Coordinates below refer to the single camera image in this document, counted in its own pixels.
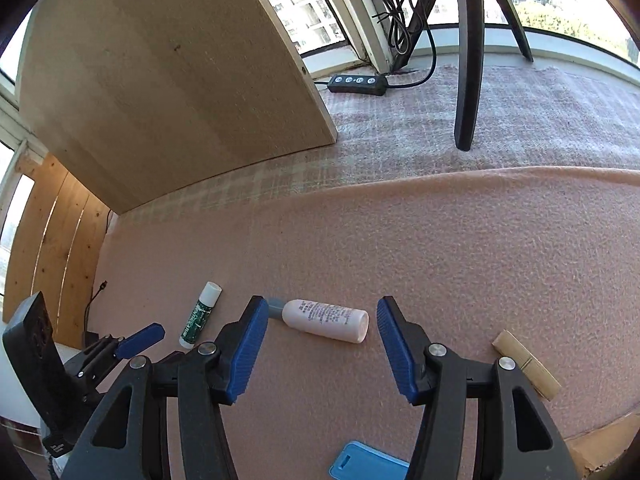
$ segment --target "tree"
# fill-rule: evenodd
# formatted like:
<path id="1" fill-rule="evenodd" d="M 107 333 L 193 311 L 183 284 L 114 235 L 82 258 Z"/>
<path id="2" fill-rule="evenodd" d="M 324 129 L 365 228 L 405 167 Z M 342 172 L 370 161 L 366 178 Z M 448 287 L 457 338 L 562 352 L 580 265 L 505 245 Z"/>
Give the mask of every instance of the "tree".
<path id="1" fill-rule="evenodd" d="M 525 27 L 541 28 L 558 34 L 565 34 L 572 38 L 593 43 L 625 59 L 629 59 L 626 41 L 613 41 L 609 38 L 604 38 L 580 18 L 567 16 L 558 8 L 542 5 L 534 0 L 526 0 L 523 3 L 516 4 L 516 11 L 522 25 Z"/>

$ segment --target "white cap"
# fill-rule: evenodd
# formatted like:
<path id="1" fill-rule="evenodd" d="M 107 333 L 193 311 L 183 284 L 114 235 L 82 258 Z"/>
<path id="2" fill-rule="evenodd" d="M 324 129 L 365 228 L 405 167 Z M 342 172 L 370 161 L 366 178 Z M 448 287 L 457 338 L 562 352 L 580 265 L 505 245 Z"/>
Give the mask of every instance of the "white cap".
<path id="1" fill-rule="evenodd" d="M 222 292 L 222 288 L 219 285 L 216 285 L 213 282 L 207 282 L 207 285 L 202 289 L 198 299 L 202 304 L 215 306 L 216 301 L 220 297 L 220 292 Z"/>
<path id="2" fill-rule="evenodd" d="M 195 346 L 191 343 L 187 343 L 184 339 L 182 339 L 182 336 L 178 338 L 178 343 L 180 343 L 180 346 L 186 348 L 187 350 L 191 350 Z"/>

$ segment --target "blue phone case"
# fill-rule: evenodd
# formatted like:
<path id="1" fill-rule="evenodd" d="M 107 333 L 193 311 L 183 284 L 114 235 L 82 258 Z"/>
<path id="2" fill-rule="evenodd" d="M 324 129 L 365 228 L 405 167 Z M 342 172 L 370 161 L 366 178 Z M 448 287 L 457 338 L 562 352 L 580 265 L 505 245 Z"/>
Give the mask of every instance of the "blue phone case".
<path id="1" fill-rule="evenodd" d="M 404 480 L 408 469 L 407 462 L 352 440 L 329 468 L 329 475 L 336 480 Z"/>

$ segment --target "black cable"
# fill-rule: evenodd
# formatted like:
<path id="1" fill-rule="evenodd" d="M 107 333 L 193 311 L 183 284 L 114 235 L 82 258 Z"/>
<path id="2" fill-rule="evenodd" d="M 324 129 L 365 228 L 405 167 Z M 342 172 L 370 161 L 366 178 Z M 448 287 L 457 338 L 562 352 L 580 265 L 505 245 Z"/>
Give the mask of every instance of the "black cable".
<path id="1" fill-rule="evenodd" d="M 402 10 L 402 4 L 405 0 L 382 0 L 382 3 L 386 7 L 385 12 L 380 12 L 373 15 L 372 18 L 377 18 L 378 22 L 382 22 L 387 18 L 390 21 L 389 32 L 387 35 L 387 43 L 389 47 L 394 48 L 398 54 L 406 54 L 410 47 L 411 34 L 407 29 L 404 21 L 404 10 Z M 421 0 L 417 0 L 417 5 L 414 5 L 412 0 L 407 0 L 409 7 L 413 13 L 418 17 L 418 30 L 426 30 L 431 43 L 431 69 L 425 78 L 413 83 L 406 83 L 401 85 L 388 85 L 388 88 L 412 88 L 427 82 L 436 68 L 436 46 L 433 41 L 433 34 L 429 24 L 427 23 L 427 15 Z"/>
<path id="2" fill-rule="evenodd" d="M 91 307 L 91 304 L 94 302 L 95 298 L 98 297 L 98 294 L 100 294 L 105 289 L 106 286 L 107 286 L 107 282 L 102 282 L 98 287 L 98 292 L 94 294 L 94 296 L 89 300 L 89 303 L 87 303 L 86 307 L 84 308 L 84 331 L 85 332 L 86 332 L 86 327 L 89 324 L 89 307 Z"/>
<path id="3" fill-rule="evenodd" d="M 421 85 L 422 83 L 426 83 L 429 79 L 431 79 L 433 72 L 436 70 L 436 45 L 435 45 L 435 42 L 433 41 L 433 34 L 431 33 L 431 29 L 429 25 L 426 26 L 426 29 L 427 29 L 427 36 L 429 37 L 429 42 L 431 43 L 431 69 L 429 70 L 429 73 L 423 79 L 420 79 L 420 81 L 416 81 L 413 83 L 405 83 L 401 85 L 387 85 L 386 86 L 387 88 L 413 88 L 414 86 L 418 86 L 418 85 Z"/>

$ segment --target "blue gripper pad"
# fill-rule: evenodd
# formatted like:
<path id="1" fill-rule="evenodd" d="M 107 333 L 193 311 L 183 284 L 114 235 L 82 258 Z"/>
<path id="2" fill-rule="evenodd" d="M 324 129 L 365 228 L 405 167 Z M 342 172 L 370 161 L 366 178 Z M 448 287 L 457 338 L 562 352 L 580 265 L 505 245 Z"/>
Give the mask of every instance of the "blue gripper pad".
<path id="1" fill-rule="evenodd" d="M 380 332 L 398 391 L 409 402 L 413 403 L 418 397 L 418 386 L 414 375 L 415 359 L 398 326 L 398 320 L 392 307 L 386 302 L 385 298 L 378 302 L 376 318 L 378 320 L 378 331 Z"/>
<path id="2" fill-rule="evenodd" d="M 404 480 L 409 464 L 356 440 L 348 443 L 329 475 L 336 480 Z"/>
<path id="3" fill-rule="evenodd" d="M 230 364 L 230 377 L 226 388 L 230 404 L 236 402 L 238 396 L 246 390 L 264 333 L 267 332 L 268 320 L 269 305 L 263 298 L 254 296 L 241 318 L 234 324 L 241 331 L 241 338 L 237 342 Z"/>
<path id="4" fill-rule="evenodd" d="M 162 339 L 164 339 L 164 328 L 159 323 L 152 323 L 122 341 L 116 348 L 116 357 L 131 359 Z"/>

